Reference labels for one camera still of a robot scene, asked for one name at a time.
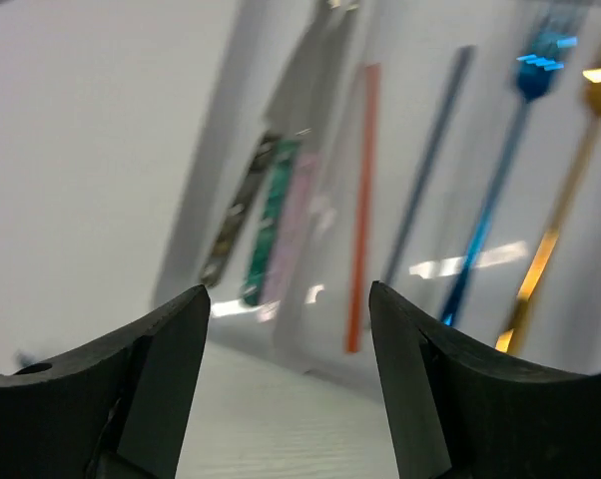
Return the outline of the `blue fork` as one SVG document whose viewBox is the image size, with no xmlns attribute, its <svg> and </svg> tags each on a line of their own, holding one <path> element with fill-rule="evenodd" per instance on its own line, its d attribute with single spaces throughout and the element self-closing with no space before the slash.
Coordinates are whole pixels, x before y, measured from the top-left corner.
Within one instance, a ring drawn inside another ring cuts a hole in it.
<svg viewBox="0 0 601 479">
<path fill-rule="evenodd" d="M 468 242 L 461 269 L 439 315 L 440 321 L 447 326 L 455 325 L 460 317 L 472 271 L 488 238 L 496 206 L 513 165 L 531 107 L 550 92 L 554 78 L 564 69 L 568 53 L 578 43 L 577 35 L 583 18 L 581 6 L 551 4 L 535 23 L 521 54 L 516 57 L 512 86 L 518 95 L 518 106 Z"/>
</svg>

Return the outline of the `orange chopstick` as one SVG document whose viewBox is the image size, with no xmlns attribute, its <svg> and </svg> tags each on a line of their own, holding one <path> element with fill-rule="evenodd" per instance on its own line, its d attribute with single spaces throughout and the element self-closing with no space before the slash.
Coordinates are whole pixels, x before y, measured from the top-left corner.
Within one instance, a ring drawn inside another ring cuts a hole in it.
<svg viewBox="0 0 601 479">
<path fill-rule="evenodd" d="M 344 337 L 344 351 L 347 354 L 356 354 L 360 351 L 363 330 L 362 309 L 371 219 L 380 72 L 381 67 L 378 63 L 364 68 L 365 102 L 362 122 L 361 163 L 353 236 L 349 316 Z"/>
</svg>

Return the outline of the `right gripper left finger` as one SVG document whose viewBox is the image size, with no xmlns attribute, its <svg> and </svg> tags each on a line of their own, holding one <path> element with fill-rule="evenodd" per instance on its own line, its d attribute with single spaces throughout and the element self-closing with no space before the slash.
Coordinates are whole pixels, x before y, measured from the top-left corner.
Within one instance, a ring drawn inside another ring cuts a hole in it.
<svg viewBox="0 0 601 479">
<path fill-rule="evenodd" d="M 207 339 L 196 285 L 145 316 L 0 374 L 0 478 L 173 478 Z"/>
</svg>

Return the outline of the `dark blue chopstick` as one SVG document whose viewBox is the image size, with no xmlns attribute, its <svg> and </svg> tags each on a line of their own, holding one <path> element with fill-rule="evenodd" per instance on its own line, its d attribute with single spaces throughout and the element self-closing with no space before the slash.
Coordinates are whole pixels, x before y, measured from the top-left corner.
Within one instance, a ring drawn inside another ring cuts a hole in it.
<svg viewBox="0 0 601 479">
<path fill-rule="evenodd" d="M 468 70 L 476 53 L 476 45 L 464 45 L 457 49 L 443 95 L 436 109 L 432 127 L 412 182 L 409 198 L 401 218 L 382 281 L 393 285 L 402 256 L 415 225 L 421 201 L 435 166 L 436 157 L 449 126 L 456 100 L 459 98 Z"/>
</svg>

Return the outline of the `knife green handle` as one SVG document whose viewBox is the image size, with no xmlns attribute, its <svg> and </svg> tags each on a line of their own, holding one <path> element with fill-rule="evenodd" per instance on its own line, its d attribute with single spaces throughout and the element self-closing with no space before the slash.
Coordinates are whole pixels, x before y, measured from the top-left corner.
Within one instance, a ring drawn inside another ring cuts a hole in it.
<svg viewBox="0 0 601 479">
<path fill-rule="evenodd" d="M 301 154 L 319 155 L 328 133 L 333 110 L 333 97 L 347 54 L 351 27 L 355 23 L 356 1 L 345 1 L 332 7 L 333 17 L 323 42 L 319 59 L 319 78 L 310 99 L 307 128 L 286 145 L 277 148 L 277 162 L 273 165 L 272 179 L 259 222 L 249 268 L 242 287 L 242 302 L 249 307 L 262 305 L 262 294 L 269 262 L 277 240 L 278 228 L 285 207 L 295 165 Z"/>
</svg>

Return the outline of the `knife pink handle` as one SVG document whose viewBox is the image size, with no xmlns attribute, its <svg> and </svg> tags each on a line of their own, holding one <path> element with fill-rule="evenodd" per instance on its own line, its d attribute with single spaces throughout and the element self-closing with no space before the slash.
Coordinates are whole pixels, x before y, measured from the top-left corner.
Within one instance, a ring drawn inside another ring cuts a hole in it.
<svg viewBox="0 0 601 479">
<path fill-rule="evenodd" d="M 266 322 L 277 316 L 280 301 L 286 294 L 294 269 L 297 234 L 301 217 L 307 209 L 309 190 L 319 163 L 318 154 L 301 154 L 294 168 L 273 255 L 269 262 L 263 288 L 258 321 Z"/>
</svg>

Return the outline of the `knife dark handle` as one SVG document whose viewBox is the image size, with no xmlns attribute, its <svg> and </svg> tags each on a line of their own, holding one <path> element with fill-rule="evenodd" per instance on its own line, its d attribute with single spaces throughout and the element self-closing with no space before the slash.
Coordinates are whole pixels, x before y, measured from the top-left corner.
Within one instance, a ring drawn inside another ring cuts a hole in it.
<svg viewBox="0 0 601 479">
<path fill-rule="evenodd" d="M 210 253 L 201 269 L 200 281 L 207 288 L 222 279 L 232 250 L 253 206 L 259 189 L 277 162 L 277 148 L 286 145 L 307 128 L 310 99 L 319 78 L 319 59 L 333 17 L 327 1 L 316 1 L 311 22 L 295 47 L 268 108 L 266 130 L 237 192 L 229 204 Z"/>
</svg>

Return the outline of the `gold fork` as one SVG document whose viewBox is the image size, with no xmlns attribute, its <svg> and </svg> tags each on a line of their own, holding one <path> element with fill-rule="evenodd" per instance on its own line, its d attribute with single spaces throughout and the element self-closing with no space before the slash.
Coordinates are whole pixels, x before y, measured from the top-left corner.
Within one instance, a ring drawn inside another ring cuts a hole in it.
<svg viewBox="0 0 601 479">
<path fill-rule="evenodd" d="M 601 44 L 594 62 L 582 71 L 582 76 L 585 79 L 583 102 L 589 121 L 536 253 L 519 286 L 506 327 L 497 338 L 495 349 L 509 355 L 517 355 L 523 348 L 532 322 L 533 307 L 544 282 L 544 273 L 557 248 L 577 188 L 590 164 L 601 131 Z"/>
</svg>

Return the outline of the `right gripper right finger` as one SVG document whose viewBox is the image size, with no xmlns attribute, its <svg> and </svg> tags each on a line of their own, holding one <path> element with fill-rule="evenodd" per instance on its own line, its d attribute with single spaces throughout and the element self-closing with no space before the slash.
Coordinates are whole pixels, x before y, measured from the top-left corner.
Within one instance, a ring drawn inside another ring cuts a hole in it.
<svg viewBox="0 0 601 479">
<path fill-rule="evenodd" d="M 529 362 L 382 282 L 371 335 L 402 478 L 601 478 L 601 373 Z"/>
</svg>

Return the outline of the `white divided cutlery tray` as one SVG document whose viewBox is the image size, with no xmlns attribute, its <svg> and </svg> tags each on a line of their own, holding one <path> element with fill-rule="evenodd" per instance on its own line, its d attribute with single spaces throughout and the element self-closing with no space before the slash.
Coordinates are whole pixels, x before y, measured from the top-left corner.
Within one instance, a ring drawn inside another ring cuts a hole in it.
<svg viewBox="0 0 601 479">
<path fill-rule="evenodd" d="M 454 55 L 476 45 L 391 286 L 438 318 L 453 286 L 518 106 L 516 57 L 555 3 L 576 4 L 578 43 L 550 92 L 531 107 L 454 327 L 495 346 L 541 241 L 589 121 L 582 71 L 601 44 L 601 1 L 356 1 L 328 133 L 277 316 L 242 287 L 272 179 L 259 189 L 221 282 L 207 288 L 210 340 L 286 368 L 377 394 L 368 320 Z M 266 109 L 314 11 L 282 20 L 279 1 L 243 4 L 209 122 L 195 152 L 153 304 L 191 284 L 249 167 Z M 360 351 L 347 354 L 355 212 L 364 116 L 364 68 L 381 67 Z M 579 373 L 601 371 L 601 131 L 546 272 L 518 356 Z"/>
</svg>

